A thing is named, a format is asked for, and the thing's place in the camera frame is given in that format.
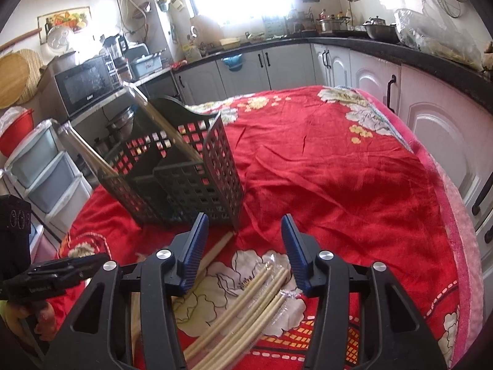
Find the red bucket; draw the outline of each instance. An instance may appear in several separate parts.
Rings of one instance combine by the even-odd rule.
[[[0,151],[9,157],[26,135],[34,129],[33,109],[19,115],[0,137]]]

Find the round cutting board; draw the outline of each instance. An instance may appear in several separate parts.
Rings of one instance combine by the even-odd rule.
[[[36,53],[36,51],[34,50],[22,49],[16,51],[16,53],[23,56],[23,58],[26,60],[26,62],[29,65],[29,78],[26,83],[26,87],[24,88],[24,91],[21,97],[19,98],[19,101],[17,102],[17,104],[20,105],[31,100],[33,96],[36,94],[38,82],[41,78],[39,69],[43,66],[43,60],[41,59],[39,54]]]
[[[0,59],[0,108],[7,108],[22,95],[29,78],[29,64],[17,53]]]

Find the kitchen counter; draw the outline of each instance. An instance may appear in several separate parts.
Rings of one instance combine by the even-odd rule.
[[[394,64],[404,64],[420,69],[438,79],[441,79],[465,95],[471,97],[493,115],[493,83],[485,79],[480,73],[435,55],[421,53],[420,51],[401,45],[382,43],[368,39],[311,37],[269,40],[209,55],[194,63],[186,64],[178,70],[174,70],[173,73],[180,73],[184,70],[208,63],[210,61],[220,60],[221,58],[248,53],[250,51],[257,51],[275,46],[305,43],[346,47],[354,51],[359,51],[364,54],[390,61]]]

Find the cutlery drying basket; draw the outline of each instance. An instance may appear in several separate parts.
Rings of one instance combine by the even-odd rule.
[[[163,98],[149,103],[179,131],[203,161],[190,161],[166,133],[137,109],[129,138],[105,157],[114,175],[99,181],[139,224],[211,223],[238,228],[243,189],[220,114],[196,114]]]

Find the fruit picture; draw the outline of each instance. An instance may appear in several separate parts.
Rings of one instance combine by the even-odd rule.
[[[89,7],[70,8],[41,15],[38,17],[38,26],[43,28],[44,31],[39,34],[40,44],[46,43],[48,32],[55,26],[69,27],[74,33],[77,33],[87,28],[90,22],[91,11]]]

